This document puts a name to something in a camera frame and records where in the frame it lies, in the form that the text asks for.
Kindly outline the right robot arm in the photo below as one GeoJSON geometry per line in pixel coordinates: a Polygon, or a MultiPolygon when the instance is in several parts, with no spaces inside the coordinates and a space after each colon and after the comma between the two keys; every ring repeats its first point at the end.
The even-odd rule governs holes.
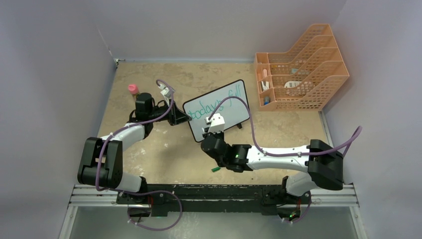
{"type": "Polygon", "coordinates": [[[287,203],[308,191],[343,189],[343,154],[319,139],[293,148],[262,148],[250,144],[230,145],[223,134],[212,134],[201,142],[201,150],[219,167],[236,173],[261,169],[295,170],[285,178],[280,198],[287,203]]]}

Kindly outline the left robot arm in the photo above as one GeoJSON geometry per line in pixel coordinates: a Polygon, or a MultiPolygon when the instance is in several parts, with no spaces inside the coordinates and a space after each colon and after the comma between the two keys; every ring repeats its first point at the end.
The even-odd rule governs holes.
{"type": "Polygon", "coordinates": [[[124,172],[124,151],[146,139],[153,130],[154,122],[164,120],[174,126],[192,120],[171,98],[165,98],[162,102],[161,106],[150,93],[140,93],[135,100],[135,109],[123,128],[103,137],[89,137],[81,157],[78,182],[97,186],[101,190],[129,192],[130,199],[135,203],[144,203],[148,199],[146,179],[124,172]]]}

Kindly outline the white whiteboard with black frame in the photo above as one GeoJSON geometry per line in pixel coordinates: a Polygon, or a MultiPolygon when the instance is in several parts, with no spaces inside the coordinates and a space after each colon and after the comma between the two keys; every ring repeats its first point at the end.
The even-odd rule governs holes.
{"type": "Polygon", "coordinates": [[[245,82],[242,79],[226,84],[183,103],[184,112],[192,118],[188,124],[195,142],[201,142],[203,140],[202,129],[207,126],[205,118],[208,117],[225,98],[229,99],[224,101],[216,111],[217,114],[223,116],[225,129],[229,129],[250,119],[243,103],[237,99],[233,99],[232,96],[241,98],[247,106],[249,105],[245,82]]]}

